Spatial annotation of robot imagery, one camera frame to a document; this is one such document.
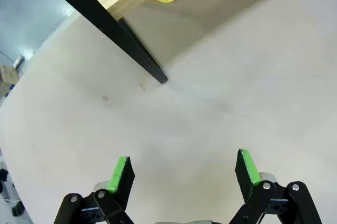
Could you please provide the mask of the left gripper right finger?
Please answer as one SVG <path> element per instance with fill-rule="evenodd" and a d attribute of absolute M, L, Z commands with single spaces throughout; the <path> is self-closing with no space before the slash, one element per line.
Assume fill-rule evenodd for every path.
<path fill-rule="evenodd" d="M 238 150 L 235 173 L 244 204 L 230 223 L 261 223 L 265 215 L 281 223 L 322 222 L 305 183 L 279 185 L 274 175 L 258 172 L 247 149 Z"/>

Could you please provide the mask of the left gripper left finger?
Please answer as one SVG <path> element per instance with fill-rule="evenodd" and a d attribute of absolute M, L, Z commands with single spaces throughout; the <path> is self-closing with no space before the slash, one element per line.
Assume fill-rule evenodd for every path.
<path fill-rule="evenodd" d="M 67 194 L 55 223 L 133 223 L 126 213 L 135 178 L 130 157 L 120 157 L 108 182 L 101 182 L 87 196 Z"/>

